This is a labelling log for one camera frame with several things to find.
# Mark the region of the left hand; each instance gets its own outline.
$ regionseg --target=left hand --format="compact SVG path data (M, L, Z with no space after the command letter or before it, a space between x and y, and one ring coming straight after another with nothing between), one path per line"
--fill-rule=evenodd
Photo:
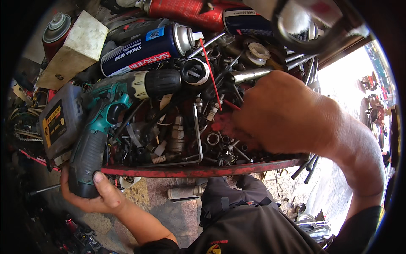
M87 213L112 213L117 214L124 209L127 200L124 194L110 183L107 177L100 171L93 175L93 182L100 196L97 198L81 198L69 190L69 165L62 168L60 176L60 188L63 197Z

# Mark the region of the drill grip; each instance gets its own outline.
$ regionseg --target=drill grip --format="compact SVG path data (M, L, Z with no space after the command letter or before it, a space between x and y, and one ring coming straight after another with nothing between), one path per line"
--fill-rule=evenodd
M69 189L82 198L96 198L99 193L93 184L93 173L102 169L107 135L86 128L78 140L70 160Z

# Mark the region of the wooden block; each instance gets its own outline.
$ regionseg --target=wooden block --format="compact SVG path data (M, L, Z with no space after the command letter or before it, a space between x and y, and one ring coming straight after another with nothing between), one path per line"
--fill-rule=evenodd
M107 32L107 27L82 11L36 86L59 90L77 73L98 62Z

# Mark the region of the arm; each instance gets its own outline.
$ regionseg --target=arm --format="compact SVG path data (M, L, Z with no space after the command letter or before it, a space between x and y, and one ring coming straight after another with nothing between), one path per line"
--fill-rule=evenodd
M153 215L145 212L125 198L124 194L113 186L102 172L93 176L94 184L100 193L97 198L81 198L70 192L68 186L69 167L62 169L60 184L63 197L87 213L112 213L126 226L140 246L168 238L177 243L175 236Z
M314 152L337 163L354 191L347 219L380 205L383 163L373 134L299 79L272 71L246 92L233 119L269 152Z

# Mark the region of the dark trousers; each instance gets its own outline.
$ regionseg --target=dark trousers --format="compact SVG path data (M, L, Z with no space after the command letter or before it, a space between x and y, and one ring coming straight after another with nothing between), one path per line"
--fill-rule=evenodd
M223 177L208 179L201 196L200 226L206 228L223 213L239 205L269 205L279 209L272 195L260 180L252 175L242 175L237 181L240 190L232 189Z

